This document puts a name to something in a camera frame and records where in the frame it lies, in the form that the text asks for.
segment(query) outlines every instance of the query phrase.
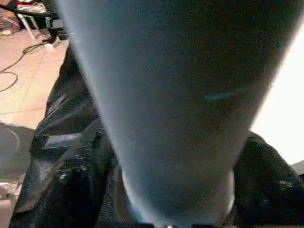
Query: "white wall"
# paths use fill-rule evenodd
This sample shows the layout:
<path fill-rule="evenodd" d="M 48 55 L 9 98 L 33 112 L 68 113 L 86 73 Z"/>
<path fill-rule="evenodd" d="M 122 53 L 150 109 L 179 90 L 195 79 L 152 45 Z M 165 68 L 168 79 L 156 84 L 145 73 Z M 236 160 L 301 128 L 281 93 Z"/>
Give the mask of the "white wall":
<path fill-rule="evenodd" d="M 276 77 L 251 130 L 294 164 L 304 160 L 304 23 Z"/>

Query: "black latex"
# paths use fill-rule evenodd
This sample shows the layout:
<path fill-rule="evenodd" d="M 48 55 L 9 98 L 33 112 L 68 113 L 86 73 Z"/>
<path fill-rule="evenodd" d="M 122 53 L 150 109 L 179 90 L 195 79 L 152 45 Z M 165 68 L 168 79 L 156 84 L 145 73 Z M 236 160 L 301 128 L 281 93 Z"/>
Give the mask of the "black latex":
<path fill-rule="evenodd" d="M 119 227 L 113 208 L 117 162 L 71 49 L 30 154 L 10 227 Z M 304 224 L 303 184 L 263 139 L 249 133 L 234 171 L 235 225 Z"/>

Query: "gray cylindrical object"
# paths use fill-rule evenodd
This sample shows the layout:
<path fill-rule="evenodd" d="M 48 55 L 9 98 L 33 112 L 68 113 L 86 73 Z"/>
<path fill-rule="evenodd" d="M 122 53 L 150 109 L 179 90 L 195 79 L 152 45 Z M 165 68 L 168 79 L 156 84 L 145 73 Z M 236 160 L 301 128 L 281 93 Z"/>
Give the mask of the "gray cylindrical object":
<path fill-rule="evenodd" d="M 219 222 L 301 3 L 58 4 L 134 209 L 157 226 Z"/>

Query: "white chair leg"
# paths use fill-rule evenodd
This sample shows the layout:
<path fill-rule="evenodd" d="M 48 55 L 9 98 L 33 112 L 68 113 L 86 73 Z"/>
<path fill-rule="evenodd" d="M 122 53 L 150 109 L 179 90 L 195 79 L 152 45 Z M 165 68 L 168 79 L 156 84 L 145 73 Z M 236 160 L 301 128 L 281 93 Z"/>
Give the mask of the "white chair leg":
<path fill-rule="evenodd" d="M 17 15 L 18 15 L 18 17 L 21 19 L 21 21 L 22 21 L 24 27 L 27 29 L 29 35 L 33 38 L 33 40 L 36 40 L 36 38 L 35 38 L 35 36 L 34 36 L 34 34 L 33 34 L 33 31 L 32 31 L 32 29 L 30 28 L 30 26 L 29 26 L 27 20 L 24 18 L 24 16 L 23 16 L 22 14 L 17 14 Z"/>

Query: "tiled floor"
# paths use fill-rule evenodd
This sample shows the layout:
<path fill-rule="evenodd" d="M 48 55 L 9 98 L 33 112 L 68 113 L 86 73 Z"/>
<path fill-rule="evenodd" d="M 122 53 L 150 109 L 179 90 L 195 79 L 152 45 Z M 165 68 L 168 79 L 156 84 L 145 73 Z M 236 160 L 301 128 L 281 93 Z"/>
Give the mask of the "tiled floor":
<path fill-rule="evenodd" d="M 41 40 L 33 40 L 26 30 L 0 37 L 0 69 L 15 62 L 24 48 Z M 0 122 L 36 128 L 44 116 L 46 100 L 58 77 L 67 46 L 68 41 L 64 41 L 54 50 L 38 48 L 8 70 L 15 73 L 18 80 L 8 90 L 0 92 Z M 1 74 L 0 90 L 14 80 L 12 74 Z"/>

